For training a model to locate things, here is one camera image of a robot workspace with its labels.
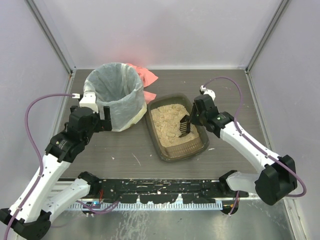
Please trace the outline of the dark translucent litter box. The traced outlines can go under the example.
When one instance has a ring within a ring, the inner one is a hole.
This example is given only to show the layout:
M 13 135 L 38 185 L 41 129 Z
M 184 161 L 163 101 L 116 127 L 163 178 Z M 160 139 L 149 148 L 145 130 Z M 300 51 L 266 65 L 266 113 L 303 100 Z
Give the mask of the dark translucent litter box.
M 186 95 L 173 93 L 147 104 L 146 124 L 159 157 L 176 162 L 207 150 L 210 141 L 202 126 L 192 125 L 190 133 L 181 136 L 180 120 L 191 113 L 192 103 Z

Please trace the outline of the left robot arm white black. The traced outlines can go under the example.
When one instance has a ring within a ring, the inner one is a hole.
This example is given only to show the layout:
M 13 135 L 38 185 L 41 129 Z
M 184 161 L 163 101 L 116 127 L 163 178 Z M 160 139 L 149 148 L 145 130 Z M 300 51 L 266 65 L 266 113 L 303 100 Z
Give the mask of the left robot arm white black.
M 75 107 L 64 130 L 51 138 L 27 188 L 11 207 L 0 210 L 1 222 L 26 240 L 40 240 L 71 204 L 83 197 L 98 195 L 100 179 L 85 171 L 70 186 L 49 197 L 61 175 L 85 149 L 93 134 L 100 131 L 98 113 L 88 107 Z

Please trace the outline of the black litter scoop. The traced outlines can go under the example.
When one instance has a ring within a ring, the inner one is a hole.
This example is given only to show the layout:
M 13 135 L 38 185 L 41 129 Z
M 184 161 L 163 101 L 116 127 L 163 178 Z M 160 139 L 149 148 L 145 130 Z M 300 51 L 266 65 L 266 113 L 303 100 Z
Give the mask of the black litter scoop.
M 180 138 L 187 136 L 191 131 L 191 117 L 189 115 L 185 115 L 179 121 L 179 130 L 180 130 Z

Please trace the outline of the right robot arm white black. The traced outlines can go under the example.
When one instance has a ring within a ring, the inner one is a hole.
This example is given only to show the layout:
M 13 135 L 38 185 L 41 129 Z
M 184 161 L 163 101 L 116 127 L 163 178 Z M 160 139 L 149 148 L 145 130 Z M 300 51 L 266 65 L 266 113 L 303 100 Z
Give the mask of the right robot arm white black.
M 220 112 L 210 95 L 194 99 L 189 121 L 230 144 L 256 170 L 255 174 L 232 170 L 223 175 L 223 181 L 231 190 L 256 194 L 272 206 L 298 187 L 295 161 L 289 155 L 279 156 L 263 146 L 232 115 Z

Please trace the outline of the trash bin with white liner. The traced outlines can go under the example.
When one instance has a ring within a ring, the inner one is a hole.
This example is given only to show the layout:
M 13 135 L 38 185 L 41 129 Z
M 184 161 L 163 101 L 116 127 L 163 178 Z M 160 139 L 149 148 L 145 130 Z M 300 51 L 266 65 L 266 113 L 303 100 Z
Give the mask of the trash bin with white liner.
M 100 117 L 110 108 L 113 132 L 122 132 L 141 120 L 147 112 L 143 82 L 136 70 L 125 63 L 112 62 L 93 70 L 86 78 L 84 92 L 94 92 Z

